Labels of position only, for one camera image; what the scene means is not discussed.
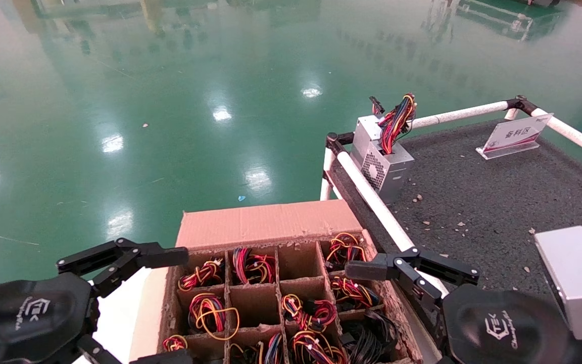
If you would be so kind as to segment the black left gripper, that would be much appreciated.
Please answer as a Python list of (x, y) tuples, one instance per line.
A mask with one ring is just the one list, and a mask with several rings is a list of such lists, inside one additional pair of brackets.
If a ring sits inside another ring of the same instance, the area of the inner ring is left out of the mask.
[[(186, 247), (118, 238), (56, 263), (58, 275), (0, 284), (0, 363), (122, 363), (90, 336), (97, 326), (97, 297), (111, 295), (142, 268), (187, 265)], [(91, 272), (93, 287), (80, 278)], [(129, 363), (192, 363), (187, 349), (139, 357)]]

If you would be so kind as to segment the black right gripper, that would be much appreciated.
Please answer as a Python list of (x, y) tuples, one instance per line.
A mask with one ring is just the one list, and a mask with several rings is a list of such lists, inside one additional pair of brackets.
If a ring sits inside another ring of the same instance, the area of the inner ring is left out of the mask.
[[(458, 363), (565, 363), (574, 340), (549, 300), (481, 290), (478, 269), (416, 247), (347, 262), (346, 275), (396, 281), (425, 329), (446, 329), (448, 353)], [(445, 297), (426, 275), (459, 288)]]

